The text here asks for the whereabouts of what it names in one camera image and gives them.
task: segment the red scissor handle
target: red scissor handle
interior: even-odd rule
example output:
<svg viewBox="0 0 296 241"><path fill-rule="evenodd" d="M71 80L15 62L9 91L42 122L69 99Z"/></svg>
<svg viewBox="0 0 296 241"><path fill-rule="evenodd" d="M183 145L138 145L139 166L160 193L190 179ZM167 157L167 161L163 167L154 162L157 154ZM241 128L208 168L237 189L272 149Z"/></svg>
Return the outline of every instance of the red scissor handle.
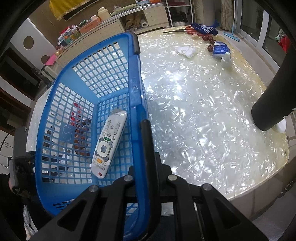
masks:
<svg viewBox="0 0 296 241"><path fill-rule="evenodd" d="M185 27L185 31L191 35L197 34L198 36L210 36L210 34L201 34L200 32L198 32L196 29L194 29L191 26Z"/></svg>

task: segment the round table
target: round table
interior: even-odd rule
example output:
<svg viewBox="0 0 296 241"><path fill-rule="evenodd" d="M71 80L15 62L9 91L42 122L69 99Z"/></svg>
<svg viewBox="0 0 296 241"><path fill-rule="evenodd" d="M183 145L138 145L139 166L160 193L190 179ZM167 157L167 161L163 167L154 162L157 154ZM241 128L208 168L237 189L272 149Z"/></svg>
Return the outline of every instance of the round table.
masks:
<svg viewBox="0 0 296 241"><path fill-rule="evenodd" d="M157 30L138 36L155 151L188 183L211 183L233 199L259 186L288 161L285 133L255 127L251 107L265 90L258 75L222 36L232 68L207 51L209 42L187 33ZM186 58L175 47L194 47ZM27 151L36 149L42 110L49 90L37 101Z"/></svg>

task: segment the white remote control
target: white remote control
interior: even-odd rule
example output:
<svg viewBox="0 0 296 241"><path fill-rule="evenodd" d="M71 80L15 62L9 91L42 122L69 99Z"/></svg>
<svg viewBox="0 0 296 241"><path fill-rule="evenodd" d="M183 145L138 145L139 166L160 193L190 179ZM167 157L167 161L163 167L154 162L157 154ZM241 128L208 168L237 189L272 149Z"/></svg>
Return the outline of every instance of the white remote control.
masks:
<svg viewBox="0 0 296 241"><path fill-rule="evenodd" d="M119 145L127 116L125 110L114 109L103 127L91 162L91 172L98 178L104 178L107 174Z"/></svg>

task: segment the scissors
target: scissors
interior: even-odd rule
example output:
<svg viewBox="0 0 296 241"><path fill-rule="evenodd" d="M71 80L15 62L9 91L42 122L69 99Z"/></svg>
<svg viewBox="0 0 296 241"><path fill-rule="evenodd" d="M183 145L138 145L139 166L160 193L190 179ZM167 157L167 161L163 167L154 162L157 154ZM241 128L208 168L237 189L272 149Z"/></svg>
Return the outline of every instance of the scissors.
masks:
<svg viewBox="0 0 296 241"><path fill-rule="evenodd" d="M191 34L191 35L197 34L198 36L210 36L210 34L201 34L200 32L198 32L196 29L194 29L191 26L187 26L186 28L177 29L177 30L174 30L174 31L163 32L162 34L165 34L165 33L184 33L184 32L188 33L188 34Z"/></svg>

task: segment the mop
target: mop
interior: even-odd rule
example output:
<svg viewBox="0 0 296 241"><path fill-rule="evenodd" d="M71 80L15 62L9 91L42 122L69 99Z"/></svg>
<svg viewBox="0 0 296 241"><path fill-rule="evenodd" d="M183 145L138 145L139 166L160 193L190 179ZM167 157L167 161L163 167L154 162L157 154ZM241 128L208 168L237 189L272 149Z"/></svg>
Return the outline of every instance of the mop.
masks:
<svg viewBox="0 0 296 241"><path fill-rule="evenodd" d="M239 38L233 36L233 30L234 30L234 23L235 23L235 0L234 0L234 11L233 11L233 23L232 23L232 30L231 30L231 34L230 33L227 33L227 32L223 32L224 35L236 40L237 42L240 41Z"/></svg>

